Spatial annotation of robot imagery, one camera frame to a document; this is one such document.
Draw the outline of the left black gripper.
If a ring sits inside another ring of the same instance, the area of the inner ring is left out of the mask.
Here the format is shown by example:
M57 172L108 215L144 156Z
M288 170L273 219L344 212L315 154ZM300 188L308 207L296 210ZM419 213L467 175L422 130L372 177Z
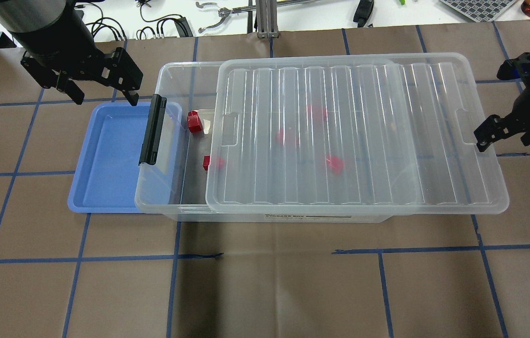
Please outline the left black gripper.
M42 88L55 88L82 105L84 92L77 82L94 81L138 105L143 72L124 48L98 49L74 9L24 9L20 42L25 49L21 65Z

